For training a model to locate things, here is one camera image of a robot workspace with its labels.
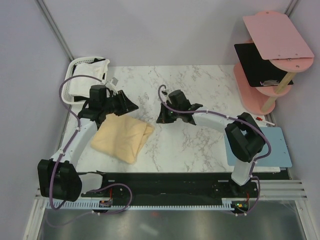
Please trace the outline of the yellow t shirt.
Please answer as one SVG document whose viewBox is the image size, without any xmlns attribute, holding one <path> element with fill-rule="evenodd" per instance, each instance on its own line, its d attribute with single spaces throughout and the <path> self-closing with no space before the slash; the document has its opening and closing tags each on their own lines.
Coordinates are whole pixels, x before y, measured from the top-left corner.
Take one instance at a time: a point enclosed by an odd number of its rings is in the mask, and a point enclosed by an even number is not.
<svg viewBox="0 0 320 240">
<path fill-rule="evenodd" d="M 155 127 L 129 115 L 108 114 L 90 143 L 91 148 L 134 164 Z"/>
</svg>

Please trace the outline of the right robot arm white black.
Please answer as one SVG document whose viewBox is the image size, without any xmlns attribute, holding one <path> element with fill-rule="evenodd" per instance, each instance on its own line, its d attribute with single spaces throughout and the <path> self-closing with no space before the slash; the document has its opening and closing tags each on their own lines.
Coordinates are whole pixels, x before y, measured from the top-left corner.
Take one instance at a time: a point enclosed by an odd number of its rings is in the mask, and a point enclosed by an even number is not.
<svg viewBox="0 0 320 240">
<path fill-rule="evenodd" d="M 246 183 L 252 178 L 257 155 L 269 144 L 253 117 L 247 112 L 232 117 L 199 103 L 192 104 L 181 90 L 168 92 L 165 85 L 159 87 L 157 94 L 161 102 L 158 124 L 181 119 L 184 123 L 207 127 L 224 135 L 236 158 L 229 191 L 235 197 L 242 196 L 247 191 Z"/>
</svg>

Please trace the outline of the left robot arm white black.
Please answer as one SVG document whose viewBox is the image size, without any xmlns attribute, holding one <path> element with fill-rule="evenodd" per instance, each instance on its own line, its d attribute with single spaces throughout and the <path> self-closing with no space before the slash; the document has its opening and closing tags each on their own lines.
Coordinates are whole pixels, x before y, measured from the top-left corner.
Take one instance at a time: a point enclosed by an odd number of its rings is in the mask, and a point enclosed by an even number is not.
<svg viewBox="0 0 320 240">
<path fill-rule="evenodd" d="M 110 185 L 98 173 L 80 174 L 76 165 L 89 140 L 97 133 L 106 116 L 124 114 L 138 110 L 122 90 L 108 96 L 108 88 L 93 85 L 89 98 L 76 114 L 77 126 L 70 139 L 49 159 L 42 159 L 37 166 L 40 193 L 50 202 L 62 200 L 74 202 L 81 194 L 93 191 L 99 197 L 106 196 Z"/>
</svg>

